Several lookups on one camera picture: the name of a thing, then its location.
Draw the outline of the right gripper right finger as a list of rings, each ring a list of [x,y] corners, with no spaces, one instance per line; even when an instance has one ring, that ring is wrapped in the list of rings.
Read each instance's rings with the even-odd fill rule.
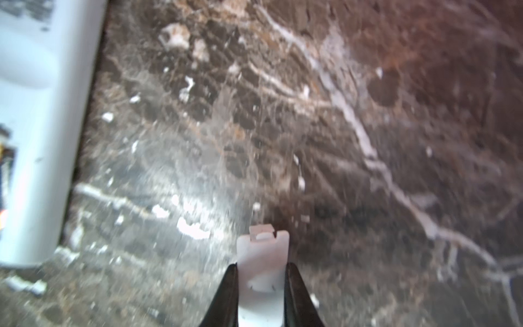
[[[292,262],[285,267],[284,326],[324,327],[298,267]]]

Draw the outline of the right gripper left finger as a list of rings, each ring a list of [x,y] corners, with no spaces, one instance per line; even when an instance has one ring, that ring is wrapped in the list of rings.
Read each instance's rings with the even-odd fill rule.
[[[230,264],[199,327],[238,327],[238,280],[237,264]]]

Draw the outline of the white battery compartment cover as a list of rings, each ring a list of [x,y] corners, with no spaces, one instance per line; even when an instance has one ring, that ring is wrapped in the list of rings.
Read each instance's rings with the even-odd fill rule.
[[[270,224],[251,226],[236,242],[240,326],[282,326],[290,234]]]

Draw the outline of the white remote control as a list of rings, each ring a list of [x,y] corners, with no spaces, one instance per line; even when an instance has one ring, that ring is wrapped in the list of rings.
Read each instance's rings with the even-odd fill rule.
[[[1,2],[1,265],[61,238],[107,1]]]

